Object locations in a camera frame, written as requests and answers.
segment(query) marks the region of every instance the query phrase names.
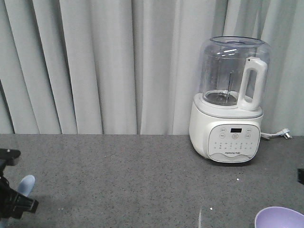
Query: bowl rim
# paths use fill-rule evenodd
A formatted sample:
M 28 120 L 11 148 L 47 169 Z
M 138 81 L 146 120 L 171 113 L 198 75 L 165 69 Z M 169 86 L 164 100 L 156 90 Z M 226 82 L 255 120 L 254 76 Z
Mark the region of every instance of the bowl rim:
M 281 209 L 285 209 L 285 210 L 288 210 L 288 211 L 292 211 L 292 212 L 295 212 L 299 215 L 302 215 L 304 217 L 303 214 L 301 214 L 300 212 L 296 211 L 296 210 L 292 210 L 290 208 L 285 208 L 285 207 L 278 207 L 278 206 L 273 206 L 273 207 L 267 207 L 267 208 L 264 208 L 264 209 L 261 209 L 257 214 L 256 214 L 256 217 L 255 217 L 255 228 L 257 228 L 257 217 L 264 211 L 264 210 L 268 210 L 268 209 L 272 209 L 272 208 L 281 208 Z

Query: digital display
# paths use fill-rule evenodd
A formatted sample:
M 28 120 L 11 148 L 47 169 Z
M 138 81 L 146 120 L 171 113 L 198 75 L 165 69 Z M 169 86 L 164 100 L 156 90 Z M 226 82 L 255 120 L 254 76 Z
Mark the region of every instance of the digital display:
M 231 133 L 241 133 L 242 132 L 242 128 L 231 128 Z

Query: control panel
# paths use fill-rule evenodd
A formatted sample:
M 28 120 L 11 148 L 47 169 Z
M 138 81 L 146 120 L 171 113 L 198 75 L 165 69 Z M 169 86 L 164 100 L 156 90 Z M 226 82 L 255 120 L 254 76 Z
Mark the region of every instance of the control panel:
M 214 127 L 209 135 L 208 154 L 221 153 L 227 157 L 253 157 L 260 142 L 260 130 L 249 124 L 223 124 Z

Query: button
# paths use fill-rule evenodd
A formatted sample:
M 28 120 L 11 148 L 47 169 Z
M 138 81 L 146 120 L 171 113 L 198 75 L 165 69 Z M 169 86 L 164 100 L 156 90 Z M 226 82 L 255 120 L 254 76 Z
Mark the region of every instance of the button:
M 233 135 L 232 135 L 232 138 L 233 138 L 233 139 L 237 139 L 237 138 L 238 138 L 238 134 L 233 134 Z

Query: table surface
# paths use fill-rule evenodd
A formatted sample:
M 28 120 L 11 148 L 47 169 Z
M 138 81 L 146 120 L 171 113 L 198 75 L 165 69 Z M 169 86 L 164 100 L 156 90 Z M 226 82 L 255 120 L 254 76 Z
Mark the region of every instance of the table surface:
M 202 158 L 186 135 L 0 135 L 21 160 L 10 186 L 36 177 L 35 214 L 14 228 L 254 228 L 269 206 L 304 213 L 304 137 L 261 141 L 247 163 Z

